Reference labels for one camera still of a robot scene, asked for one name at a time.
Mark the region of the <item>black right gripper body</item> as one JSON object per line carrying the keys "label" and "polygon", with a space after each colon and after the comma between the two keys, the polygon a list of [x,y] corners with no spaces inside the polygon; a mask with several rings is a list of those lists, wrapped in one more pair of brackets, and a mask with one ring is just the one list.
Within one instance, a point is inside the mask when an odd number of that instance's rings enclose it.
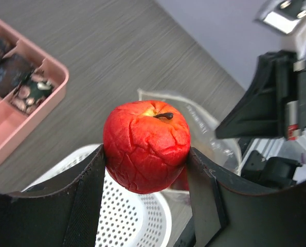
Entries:
{"label": "black right gripper body", "polygon": [[276,60],[277,136],[295,140],[306,130],[306,59],[282,50]]}

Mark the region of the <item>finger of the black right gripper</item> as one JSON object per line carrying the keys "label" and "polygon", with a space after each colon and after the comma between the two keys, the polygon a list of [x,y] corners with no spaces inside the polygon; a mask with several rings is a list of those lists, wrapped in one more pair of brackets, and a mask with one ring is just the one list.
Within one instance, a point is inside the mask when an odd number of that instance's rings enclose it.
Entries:
{"label": "finger of the black right gripper", "polygon": [[215,130],[218,139],[280,138],[284,119],[278,93],[278,66],[286,60],[282,52],[267,52],[258,57],[250,87]]}

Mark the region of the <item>bright red apple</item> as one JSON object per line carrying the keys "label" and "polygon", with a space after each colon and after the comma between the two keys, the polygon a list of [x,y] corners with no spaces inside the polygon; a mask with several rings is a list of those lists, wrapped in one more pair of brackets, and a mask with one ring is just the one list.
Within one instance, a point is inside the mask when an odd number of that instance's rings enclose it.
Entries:
{"label": "bright red apple", "polygon": [[169,187],[183,170],[190,143],[184,116],[158,100],[117,106],[103,128],[108,173],[119,185],[138,194]]}

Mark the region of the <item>clear polka dot zip bag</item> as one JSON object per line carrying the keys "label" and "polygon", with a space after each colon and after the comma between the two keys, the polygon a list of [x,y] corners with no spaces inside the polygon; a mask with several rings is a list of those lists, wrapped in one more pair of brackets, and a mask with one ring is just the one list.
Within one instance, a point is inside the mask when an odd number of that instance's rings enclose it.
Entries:
{"label": "clear polka dot zip bag", "polygon": [[201,105],[175,91],[138,89],[137,92],[140,101],[159,100],[175,107],[189,125],[191,146],[223,168],[241,174],[242,153],[237,140],[217,139],[214,131],[220,123]]}

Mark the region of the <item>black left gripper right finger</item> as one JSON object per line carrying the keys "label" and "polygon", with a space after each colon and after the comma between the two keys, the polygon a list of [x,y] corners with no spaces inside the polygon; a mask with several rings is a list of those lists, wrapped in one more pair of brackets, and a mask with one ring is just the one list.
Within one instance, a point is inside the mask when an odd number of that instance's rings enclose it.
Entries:
{"label": "black left gripper right finger", "polygon": [[306,246],[306,181],[266,188],[194,148],[187,174],[197,246]]}

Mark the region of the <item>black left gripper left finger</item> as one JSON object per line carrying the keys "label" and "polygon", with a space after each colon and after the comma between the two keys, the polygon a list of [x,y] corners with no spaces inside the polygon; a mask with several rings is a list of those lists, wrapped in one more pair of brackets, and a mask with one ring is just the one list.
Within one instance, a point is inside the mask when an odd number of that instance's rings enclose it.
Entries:
{"label": "black left gripper left finger", "polygon": [[104,175],[99,146],[49,180],[0,193],[0,246],[94,246]]}

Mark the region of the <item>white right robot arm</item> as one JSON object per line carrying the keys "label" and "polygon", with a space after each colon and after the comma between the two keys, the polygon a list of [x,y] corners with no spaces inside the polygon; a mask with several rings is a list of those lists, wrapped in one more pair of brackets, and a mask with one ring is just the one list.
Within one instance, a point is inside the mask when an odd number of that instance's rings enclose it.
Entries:
{"label": "white right robot arm", "polygon": [[176,246],[306,246],[306,162],[278,157],[306,128],[306,60],[293,51],[261,55],[251,86],[216,129],[236,138],[236,175],[190,151],[192,218]]}

